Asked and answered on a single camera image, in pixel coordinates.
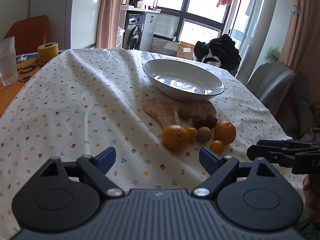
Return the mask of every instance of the floral tablecloth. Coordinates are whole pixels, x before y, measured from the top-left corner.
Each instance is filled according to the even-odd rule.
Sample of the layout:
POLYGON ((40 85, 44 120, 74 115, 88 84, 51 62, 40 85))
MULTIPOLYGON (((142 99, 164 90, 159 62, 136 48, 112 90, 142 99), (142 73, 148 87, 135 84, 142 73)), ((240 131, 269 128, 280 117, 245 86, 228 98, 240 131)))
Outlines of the floral tablecloth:
MULTIPOLYGON (((174 57, 124 49, 67 50, 26 83, 0 119, 0 239, 19 230, 12 198, 52 156, 75 161, 113 146, 117 158, 107 177, 125 191, 192 190, 208 178, 198 152, 210 142, 191 143, 172 155, 161 145, 161 124, 141 109, 149 97, 165 98, 176 109, 182 104, 152 86, 143 72, 142 64, 155 58, 174 57)), ((224 155, 249 161, 246 150, 259 139, 288 138, 262 103, 227 71, 191 63, 214 73, 226 87, 211 99, 218 121, 229 120, 237 129, 224 155)), ((191 120, 182 125, 190 126, 191 120)), ((302 194, 302 176, 278 169, 302 194)))

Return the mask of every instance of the cabinet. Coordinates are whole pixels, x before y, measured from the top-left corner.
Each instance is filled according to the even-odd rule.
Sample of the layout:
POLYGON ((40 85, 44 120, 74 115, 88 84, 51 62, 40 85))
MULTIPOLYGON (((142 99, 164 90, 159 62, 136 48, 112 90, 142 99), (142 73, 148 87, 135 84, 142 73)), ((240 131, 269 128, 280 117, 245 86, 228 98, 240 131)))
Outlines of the cabinet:
POLYGON ((146 13, 139 50, 150 51, 153 33, 156 27, 157 13, 146 13))

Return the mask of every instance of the white pillar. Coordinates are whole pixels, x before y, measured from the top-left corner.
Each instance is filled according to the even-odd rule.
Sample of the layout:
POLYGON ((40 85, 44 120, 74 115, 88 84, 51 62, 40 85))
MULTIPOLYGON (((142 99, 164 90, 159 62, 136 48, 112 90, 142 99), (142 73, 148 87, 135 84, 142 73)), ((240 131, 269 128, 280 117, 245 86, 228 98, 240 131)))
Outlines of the white pillar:
POLYGON ((263 44, 270 28, 276 2, 277 0, 264 0, 254 36, 236 75, 236 79, 244 85, 248 83, 252 71, 254 70, 254 67, 260 56, 263 44))

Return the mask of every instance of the tape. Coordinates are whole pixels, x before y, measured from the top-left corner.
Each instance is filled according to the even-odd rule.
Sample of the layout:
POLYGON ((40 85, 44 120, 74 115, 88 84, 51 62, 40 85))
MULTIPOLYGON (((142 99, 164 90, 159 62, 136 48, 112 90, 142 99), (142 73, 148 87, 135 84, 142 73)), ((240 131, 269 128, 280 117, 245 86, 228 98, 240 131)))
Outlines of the tape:
POLYGON ((38 47, 38 61, 47 63, 59 54, 58 43, 50 42, 38 47))

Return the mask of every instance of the white bowl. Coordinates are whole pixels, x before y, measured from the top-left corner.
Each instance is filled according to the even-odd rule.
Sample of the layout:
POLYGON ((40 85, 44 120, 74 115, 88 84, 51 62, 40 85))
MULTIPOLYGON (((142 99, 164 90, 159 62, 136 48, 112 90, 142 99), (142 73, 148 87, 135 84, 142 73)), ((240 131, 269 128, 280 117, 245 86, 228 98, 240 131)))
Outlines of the white bowl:
POLYGON ((224 91, 219 78, 186 62, 153 59, 143 64, 142 68, 161 92, 182 101, 208 100, 224 91))

